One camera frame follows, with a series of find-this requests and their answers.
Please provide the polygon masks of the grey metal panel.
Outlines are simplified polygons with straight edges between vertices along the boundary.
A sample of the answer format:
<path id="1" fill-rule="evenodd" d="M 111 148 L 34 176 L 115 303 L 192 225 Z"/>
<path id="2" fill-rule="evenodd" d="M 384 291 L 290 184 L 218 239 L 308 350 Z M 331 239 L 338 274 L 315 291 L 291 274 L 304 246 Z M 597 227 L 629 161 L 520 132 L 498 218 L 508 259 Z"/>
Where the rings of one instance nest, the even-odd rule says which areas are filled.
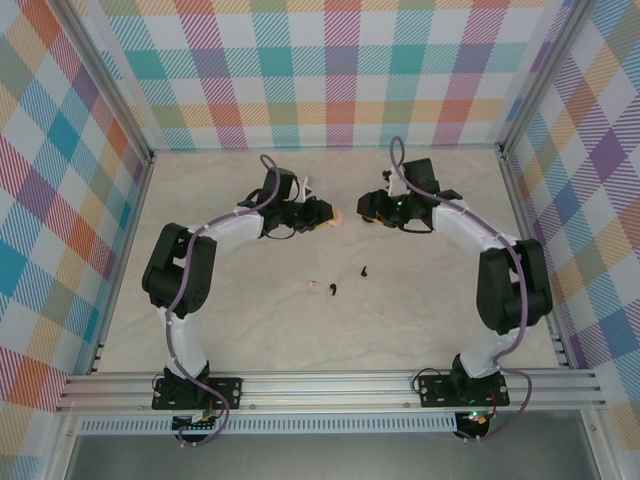
<path id="1" fill-rule="evenodd" d="M 601 480 L 583 448 L 506 453 L 420 434 L 82 436 L 65 480 Z"/>

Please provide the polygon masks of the wide aluminium mounting rail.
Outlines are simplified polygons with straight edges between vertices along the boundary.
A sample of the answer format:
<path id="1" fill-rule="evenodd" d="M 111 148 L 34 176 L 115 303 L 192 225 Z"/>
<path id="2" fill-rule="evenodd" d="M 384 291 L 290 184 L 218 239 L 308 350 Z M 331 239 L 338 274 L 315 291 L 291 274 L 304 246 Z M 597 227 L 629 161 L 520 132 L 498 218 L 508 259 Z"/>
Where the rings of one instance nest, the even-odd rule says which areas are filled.
<path id="1" fill-rule="evenodd" d="M 445 397 L 414 380 L 411 371 L 240 372 L 237 414 L 373 413 L 420 409 L 423 399 L 436 401 L 437 411 L 451 411 Z M 58 401 L 58 414 L 151 413 L 153 373 L 94 373 L 71 376 Z M 605 409 L 596 374 L 590 370 L 533 369 L 525 376 L 505 375 L 499 389 L 510 403 L 498 411 Z"/>

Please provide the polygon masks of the small circuit board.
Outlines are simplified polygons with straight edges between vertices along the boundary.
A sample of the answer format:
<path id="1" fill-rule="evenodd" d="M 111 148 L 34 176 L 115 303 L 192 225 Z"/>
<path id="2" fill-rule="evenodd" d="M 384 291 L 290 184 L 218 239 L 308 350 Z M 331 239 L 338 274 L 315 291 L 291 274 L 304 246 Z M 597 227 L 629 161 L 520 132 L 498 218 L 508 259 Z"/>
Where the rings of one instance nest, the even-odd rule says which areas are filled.
<path id="1" fill-rule="evenodd" d="M 174 416 L 171 420 L 171 430 L 183 436 L 207 436 L 221 429 L 226 411 L 204 410 L 195 414 Z"/>
<path id="2" fill-rule="evenodd" d="M 487 424 L 493 414 L 489 411 L 472 410 L 456 414 L 457 428 L 460 431 L 473 430 Z"/>

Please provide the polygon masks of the aluminium frame post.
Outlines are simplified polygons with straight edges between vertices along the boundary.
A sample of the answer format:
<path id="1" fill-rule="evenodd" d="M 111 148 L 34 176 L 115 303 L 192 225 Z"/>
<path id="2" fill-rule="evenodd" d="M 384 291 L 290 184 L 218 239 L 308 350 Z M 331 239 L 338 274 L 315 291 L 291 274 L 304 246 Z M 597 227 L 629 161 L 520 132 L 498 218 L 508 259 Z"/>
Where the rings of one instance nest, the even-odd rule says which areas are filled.
<path id="1" fill-rule="evenodd" d="M 505 97 L 495 149 L 501 163 L 525 133 L 598 0 L 549 0 Z"/>
<path id="2" fill-rule="evenodd" d="M 151 165 L 154 159 L 153 149 L 144 137 L 138 122 L 131 113 L 124 96 L 71 0 L 46 0 L 46 2 L 84 61 L 87 71 L 104 95 L 134 149 L 147 165 Z"/>

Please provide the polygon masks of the aluminium frame rail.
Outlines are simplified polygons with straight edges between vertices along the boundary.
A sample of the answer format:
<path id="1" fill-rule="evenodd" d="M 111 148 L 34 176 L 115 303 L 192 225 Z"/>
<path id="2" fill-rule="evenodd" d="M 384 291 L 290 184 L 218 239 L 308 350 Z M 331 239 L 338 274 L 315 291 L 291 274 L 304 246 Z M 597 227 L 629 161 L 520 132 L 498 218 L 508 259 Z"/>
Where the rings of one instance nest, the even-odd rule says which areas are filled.
<path id="1" fill-rule="evenodd" d="M 499 148 L 495 150 L 495 154 L 519 233 L 523 238 L 533 238 L 534 230 L 529 221 L 524 198 L 518 188 L 516 176 L 504 153 Z M 559 321 L 555 309 L 552 309 L 550 313 L 546 315 L 546 324 L 556 353 L 558 366 L 560 368 L 572 369 L 574 367 L 572 354 L 565 346 L 563 326 Z"/>
<path id="2" fill-rule="evenodd" d="M 96 371 L 97 363 L 100 359 L 99 351 L 104 347 L 106 338 L 108 336 L 109 328 L 117 304 L 117 299 L 124 280 L 127 264 L 134 243 L 136 230 L 139 225 L 144 202 L 152 179 L 156 157 L 157 152 L 154 150 L 150 150 L 142 171 L 143 175 L 141 178 L 140 188 L 136 196 L 136 201 L 134 203 L 134 208 L 127 223 L 127 229 L 125 231 L 126 236 L 124 237 L 121 255 L 115 265 L 115 276 L 109 290 L 109 296 L 107 297 L 107 302 L 101 312 L 101 316 L 99 317 L 96 325 L 96 330 L 94 331 L 94 335 L 92 336 L 90 348 L 88 351 L 89 355 L 83 367 L 83 375 L 91 375 Z"/>

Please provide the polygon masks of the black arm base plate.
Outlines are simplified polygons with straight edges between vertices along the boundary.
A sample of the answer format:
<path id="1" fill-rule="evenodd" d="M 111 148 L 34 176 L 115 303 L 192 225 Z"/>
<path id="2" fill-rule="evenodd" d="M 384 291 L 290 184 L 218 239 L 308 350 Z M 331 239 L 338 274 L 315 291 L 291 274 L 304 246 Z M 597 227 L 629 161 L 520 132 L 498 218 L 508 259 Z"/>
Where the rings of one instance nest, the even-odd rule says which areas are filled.
<path id="1" fill-rule="evenodd" d="M 242 379 L 209 377 L 209 387 L 224 397 L 231 410 L 240 406 Z M 153 410 L 222 410 L 223 402 L 193 382 L 180 377 L 157 375 L 151 383 Z"/>
<path id="2" fill-rule="evenodd" d="M 505 377 L 500 373 L 469 380 L 450 375 L 422 375 L 418 393 L 423 408 L 429 407 L 503 407 L 511 401 Z"/>

